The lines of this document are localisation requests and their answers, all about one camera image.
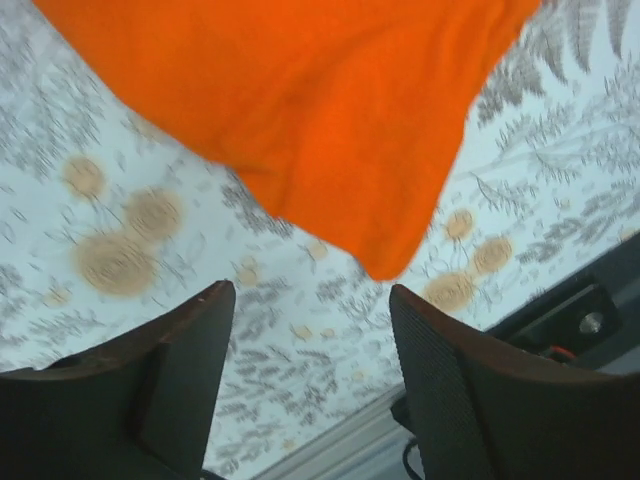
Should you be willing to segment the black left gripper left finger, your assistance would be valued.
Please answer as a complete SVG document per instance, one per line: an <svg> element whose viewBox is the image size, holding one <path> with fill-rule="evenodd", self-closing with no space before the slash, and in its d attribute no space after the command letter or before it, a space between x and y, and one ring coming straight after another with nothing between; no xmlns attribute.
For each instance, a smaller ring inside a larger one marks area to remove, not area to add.
<svg viewBox="0 0 640 480"><path fill-rule="evenodd" d="M218 281L49 367L1 377L5 479L204 479L236 294Z"/></svg>

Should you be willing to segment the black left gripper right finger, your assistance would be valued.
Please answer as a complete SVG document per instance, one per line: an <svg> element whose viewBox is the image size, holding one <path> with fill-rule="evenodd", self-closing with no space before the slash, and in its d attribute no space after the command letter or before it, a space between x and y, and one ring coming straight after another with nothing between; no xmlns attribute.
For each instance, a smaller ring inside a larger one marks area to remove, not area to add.
<svg viewBox="0 0 640 480"><path fill-rule="evenodd" d="M566 366L389 297L409 416L428 479L635 479L639 377Z"/></svg>

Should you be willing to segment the orange t shirt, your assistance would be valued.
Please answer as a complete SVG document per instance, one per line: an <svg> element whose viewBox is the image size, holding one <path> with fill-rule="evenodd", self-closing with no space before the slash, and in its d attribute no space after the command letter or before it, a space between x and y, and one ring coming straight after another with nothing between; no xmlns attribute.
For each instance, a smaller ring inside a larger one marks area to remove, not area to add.
<svg viewBox="0 0 640 480"><path fill-rule="evenodd" d="M408 267L467 112L535 1L41 1L125 105L272 216Z"/></svg>

